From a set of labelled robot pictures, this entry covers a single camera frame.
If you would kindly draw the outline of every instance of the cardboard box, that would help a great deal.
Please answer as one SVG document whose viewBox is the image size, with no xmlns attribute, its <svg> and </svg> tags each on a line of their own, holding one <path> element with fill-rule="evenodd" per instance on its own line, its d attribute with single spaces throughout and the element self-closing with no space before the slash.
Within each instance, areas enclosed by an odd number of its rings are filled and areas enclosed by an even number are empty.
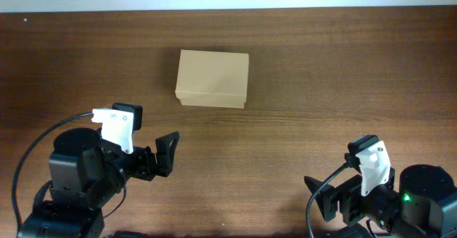
<svg viewBox="0 0 457 238">
<path fill-rule="evenodd" d="M 176 97 L 186 106 L 243 109 L 248 68 L 248 54 L 181 50 Z"/>
</svg>

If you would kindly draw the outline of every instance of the box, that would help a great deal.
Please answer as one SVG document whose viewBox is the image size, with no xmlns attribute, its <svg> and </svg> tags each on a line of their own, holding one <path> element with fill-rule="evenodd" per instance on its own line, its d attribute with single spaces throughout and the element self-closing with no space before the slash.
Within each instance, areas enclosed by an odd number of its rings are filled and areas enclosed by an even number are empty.
<svg viewBox="0 0 457 238">
<path fill-rule="evenodd" d="M 248 54 L 181 50 L 176 97 L 186 106 L 243 109 L 248 69 Z"/>
</svg>

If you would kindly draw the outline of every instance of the brown wooden surface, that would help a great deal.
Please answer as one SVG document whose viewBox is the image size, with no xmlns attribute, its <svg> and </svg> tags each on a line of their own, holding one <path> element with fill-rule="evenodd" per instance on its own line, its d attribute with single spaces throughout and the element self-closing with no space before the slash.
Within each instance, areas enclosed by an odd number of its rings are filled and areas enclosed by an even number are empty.
<svg viewBox="0 0 457 238">
<path fill-rule="evenodd" d="M 180 106 L 180 49 L 249 53 L 246 108 Z M 305 232 L 303 176 L 327 177 L 362 134 L 385 141 L 398 173 L 433 164 L 457 178 L 456 67 L 449 6 L 2 14 L 1 236 L 16 229 L 11 179 L 28 145 L 57 121 L 116 101 L 144 107 L 135 144 L 176 130 L 181 141 L 171 176 L 130 180 L 104 234 Z M 49 179 L 52 141 L 77 126 L 98 127 L 68 125 L 25 163 L 24 219 Z M 313 223 L 343 226 L 324 223 L 317 207 Z"/>
</svg>

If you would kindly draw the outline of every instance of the white bracket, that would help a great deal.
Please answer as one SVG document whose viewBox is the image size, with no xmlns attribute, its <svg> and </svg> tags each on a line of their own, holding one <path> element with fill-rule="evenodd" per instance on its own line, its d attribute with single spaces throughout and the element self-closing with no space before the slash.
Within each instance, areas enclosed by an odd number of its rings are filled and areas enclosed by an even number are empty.
<svg viewBox="0 0 457 238">
<path fill-rule="evenodd" d="M 101 137 L 118 144 L 123 152 L 134 151 L 134 113 L 115 109 L 92 109 L 92 122 L 101 123 Z"/>
<path fill-rule="evenodd" d="M 368 195 L 379 184 L 385 184 L 391 171 L 386 145 L 383 141 L 376 142 L 356 154 L 360 159 L 362 172 L 362 196 Z"/>
</svg>

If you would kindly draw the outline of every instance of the tabletop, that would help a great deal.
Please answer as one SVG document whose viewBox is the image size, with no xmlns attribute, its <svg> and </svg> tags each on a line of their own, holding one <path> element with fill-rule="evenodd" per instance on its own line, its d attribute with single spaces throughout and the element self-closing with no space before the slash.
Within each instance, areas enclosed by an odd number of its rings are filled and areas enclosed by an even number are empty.
<svg viewBox="0 0 457 238">
<path fill-rule="evenodd" d="M 181 140 L 168 178 L 129 180 L 103 235 L 303 234 L 303 176 L 325 179 L 363 134 L 386 143 L 398 173 L 431 164 L 457 177 L 456 42 L 455 6 L 2 14 L 2 236 L 15 234 L 11 182 L 28 145 L 62 119 L 119 101 L 144 108 L 136 146 L 174 131 Z M 249 54 L 246 108 L 181 106 L 181 49 Z M 52 141 L 74 127 L 99 125 L 68 124 L 27 159 L 24 219 L 50 179 Z M 341 216 L 325 223 L 316 205 L 312 222 L 344 226 Z"/>
</svg>

